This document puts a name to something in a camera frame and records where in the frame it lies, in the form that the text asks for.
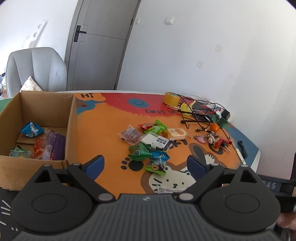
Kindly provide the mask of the person's hand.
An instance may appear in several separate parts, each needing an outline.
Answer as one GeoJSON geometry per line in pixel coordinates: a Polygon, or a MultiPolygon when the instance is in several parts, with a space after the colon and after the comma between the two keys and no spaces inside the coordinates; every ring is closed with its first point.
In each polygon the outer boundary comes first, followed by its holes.
{"type": "Polygon", "coordinates": [[[281,213],[278,217],[277,225],[281,228],[288,228],[296,231],[296,213],[281,213]]]}

